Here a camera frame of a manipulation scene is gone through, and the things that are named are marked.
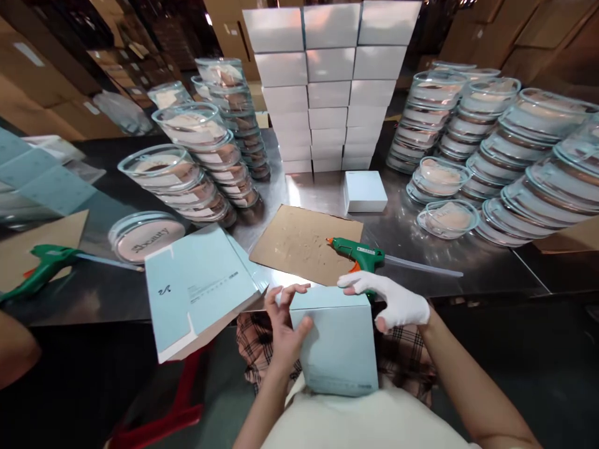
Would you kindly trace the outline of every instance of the stainless steel table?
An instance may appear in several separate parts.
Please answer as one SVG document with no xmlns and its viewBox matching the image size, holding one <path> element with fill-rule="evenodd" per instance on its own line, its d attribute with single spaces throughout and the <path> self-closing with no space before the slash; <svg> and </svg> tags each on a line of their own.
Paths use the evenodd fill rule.
<svg viewBox="0 0 599 449">
<path fill-rule="evenodd" d="M 250 210 L 240 211 L 231 229 L 233 236 L 248 252 L 274 217 L 280 204 L 346 216 L 343 205 L 343 172 L 282 172 L 276 137 L 264 130 L 271 159 L 270 180 L 260 182 L 263 201 Z M 380 170 L 389 198 L 381 214 L 353 214 L 349 218 L 364 223 L 362 242 L 379 247 L 387 254 L 411 261 L 464 272 L 464 277 L 448 278 L 396 266 L 383 266 L 378 274 L 389 276 L 406 288 L 427 297 L 454 297 L 517 292 L 527 297 L 548 294 L 514 253 L 487 244 L 473 235 L 444 241 L 421 230 L 414 222 L 422 206 L 412 203 L 404 187 L 409 177 L 384 166 L 392 128 L 383 128 L 372 170 Z M 115 258 L 107 240 L 112 224 L 140 210 L 173 212 L 156 197 L 144 191 L 116 170 L 126 155 L 151 145 L 167 143 L 164 136 L 123 138 L 82 142 L 78 147 L 87 162 L 105 168 L 107 174 L 96 187 L 101 191 L 84 204 L 90 209 L 80 248 L 92 254 Z M 292 274 L 266 268 L 273 284 L 303 281 Z M 261 309 L 257 302 L 251 309 Z M 28 326 L 83 324 L 92 322 L 140 321 L 150 319 L 143 274 L 80 261 L 72 274 L 46 286 L 30 301 L 15 302 L 4 310 Z"/>
</svg>

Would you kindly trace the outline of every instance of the orange trigger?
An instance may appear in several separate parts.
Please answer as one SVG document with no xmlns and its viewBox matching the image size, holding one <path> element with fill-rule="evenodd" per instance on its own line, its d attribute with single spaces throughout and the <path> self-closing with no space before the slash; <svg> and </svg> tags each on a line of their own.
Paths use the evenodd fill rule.
<svg viewBox="0 0 599 449">
<path fill-rule="evenodd" d="M 349 272 L 350 273 L 355 273 L 356 271 L 360 271 L 360 270 L 361 270 L 360 264 L 358 263 L 358 261 L 356 261 L 354 267 L 351 270 L 349 270 Z"/>
</svg>

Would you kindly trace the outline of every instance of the white glove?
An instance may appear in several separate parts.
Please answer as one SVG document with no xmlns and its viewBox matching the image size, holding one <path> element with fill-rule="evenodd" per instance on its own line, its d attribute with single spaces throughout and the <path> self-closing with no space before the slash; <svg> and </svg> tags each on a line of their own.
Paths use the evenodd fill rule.
<svg viewBox="0 0 599 449">
<path fill-rule="evenodd" d="M 344 274 L 337 281 L 346 294 L 360 294 L 373 290 L 381 295 L 387 308 L 376 316 L 376 328 L 385 333 L 394 326 L 427 324 L 431 317 L 428 302 L 422 296 L 404 289 L 389 278 L 367 271 Z"/>
</svg>

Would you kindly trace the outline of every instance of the plaid skirt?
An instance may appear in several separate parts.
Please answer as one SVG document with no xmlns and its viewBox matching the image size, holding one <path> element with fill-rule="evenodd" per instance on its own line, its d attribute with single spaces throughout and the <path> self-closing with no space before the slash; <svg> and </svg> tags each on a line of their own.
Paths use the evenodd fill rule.
<svg viewBox="0 0 599 449">
<path fill-rule="evenodd" d="M 377 369 L 398 388 L 402 388 L 431 406 L 431 388 L 437 374 L 418 328 L 394 327 L 387 334 L 374 330 Z M 258 394 L 273 357 L 273 328 L 265 312 L 246 312 L 237 317 L 237 344 L 248 367 L 245 378 Z M 301 373 L 297 360 L 290 375 L 288 391 Z"/>
</svg>

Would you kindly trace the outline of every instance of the plastic bag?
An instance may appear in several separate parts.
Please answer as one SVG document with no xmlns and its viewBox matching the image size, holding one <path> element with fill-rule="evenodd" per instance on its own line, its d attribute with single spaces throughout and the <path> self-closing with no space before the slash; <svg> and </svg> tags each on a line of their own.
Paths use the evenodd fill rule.
<svg viewBox="0 0 599 449">
<path fill-rule="evenodd" d="M 132 136 L 144 135 L 153 128 L 144 111 L 123 95 L 105 90 L 94 97 L 94 104 L 108 115 L 125 134 Z"/>
</svg>

